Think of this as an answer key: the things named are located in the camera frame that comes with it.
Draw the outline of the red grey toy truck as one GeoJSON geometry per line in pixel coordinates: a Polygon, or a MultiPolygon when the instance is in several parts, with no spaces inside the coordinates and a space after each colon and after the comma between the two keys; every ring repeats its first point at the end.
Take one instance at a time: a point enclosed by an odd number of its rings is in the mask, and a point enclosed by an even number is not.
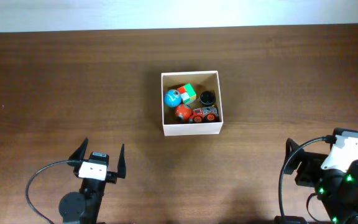
{"type": "Polygon", "coordinates": [[[189,123],[213,123],[219,118],[217,107],[206,106],[202,108],[196,108],[192,111],[192,115],[189,118],[189,123]]]}

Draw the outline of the blue eyeball ball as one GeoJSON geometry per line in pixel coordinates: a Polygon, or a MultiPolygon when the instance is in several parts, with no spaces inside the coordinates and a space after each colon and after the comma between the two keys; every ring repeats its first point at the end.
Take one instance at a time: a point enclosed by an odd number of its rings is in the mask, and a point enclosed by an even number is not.
{"type": "Polygon", "coordinates": [[[169,108],[174,108],[181,104],[181,94],[178,90],[168,90],[163,96],[163,102],[169,108]]]}

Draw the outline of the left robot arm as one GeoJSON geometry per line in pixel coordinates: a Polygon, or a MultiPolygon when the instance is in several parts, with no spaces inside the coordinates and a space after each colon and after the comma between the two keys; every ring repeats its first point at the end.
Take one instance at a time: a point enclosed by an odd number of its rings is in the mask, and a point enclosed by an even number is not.
{"type": "Polygon", "coordinates": [[[99,209],[103,200],[106,184],[116,184],[126,177],[125,147],[121,146],[117,171],[109,171],[109,156],[92,152],[85,159],[88,139],[69,157],[69,166],[74,175],[82,180],[77,192],[67,193],[60,201],[58,211],[63,223],[91,224],[98,222],[99,209]]]}

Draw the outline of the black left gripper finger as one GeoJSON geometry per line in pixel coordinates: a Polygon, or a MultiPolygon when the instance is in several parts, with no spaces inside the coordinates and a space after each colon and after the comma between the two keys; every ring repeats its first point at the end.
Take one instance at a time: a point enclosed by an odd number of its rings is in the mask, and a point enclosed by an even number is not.
{"type": "Polygon", "coordinates": [[[125,161],[125,157],[124,157],[124,152],[125,152],[125,145],[122,144],[120,155],[119,155],[119,160],[117,163],[117,177],[120,179],[126,178],[126,161],[125,161]]]}
{"type": "Polygon", "coordinates": [[[68,160],[70,161],[68,163],[69,166],[76,167],[78,162],[83,161],[87,146],[88,138],[85,138],[81,145],[78,147],[78,149],[76,149],[68,158],[68,160]]]}

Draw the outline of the orange eyeball ball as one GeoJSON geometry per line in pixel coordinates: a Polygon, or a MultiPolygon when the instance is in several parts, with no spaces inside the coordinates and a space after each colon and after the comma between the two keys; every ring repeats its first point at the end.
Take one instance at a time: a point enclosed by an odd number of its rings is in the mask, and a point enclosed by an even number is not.
{"type": "Polygon", "coordinates": [[[180,104],[175,108],[175,117],[178,121],[188,122],[191,115],[192,109],[185,104],[180,104]]]}

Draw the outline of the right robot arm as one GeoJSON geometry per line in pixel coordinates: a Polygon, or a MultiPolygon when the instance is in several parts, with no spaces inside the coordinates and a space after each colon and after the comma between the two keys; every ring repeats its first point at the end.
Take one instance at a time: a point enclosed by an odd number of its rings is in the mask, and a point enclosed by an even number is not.
{"type": "Polygon", "coordinates": [[[295,172],[296,185],[313,188],[310,196],[322,202],[331,223],[358,223],[356,150],[358,138],[353,137],[328,135],[301,145],[287,139],[278,183],[295,172]]]}

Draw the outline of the black round cap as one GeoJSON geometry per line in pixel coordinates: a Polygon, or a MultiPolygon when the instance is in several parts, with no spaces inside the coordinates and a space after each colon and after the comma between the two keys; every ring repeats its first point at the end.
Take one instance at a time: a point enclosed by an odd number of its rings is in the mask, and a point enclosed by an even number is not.
{"type": "Polygon", "coordinates": [[[200,94],[200,103],[203,106],[212,106],[216,101],[216,96],[213,91],[204,91],[200,94]]]}

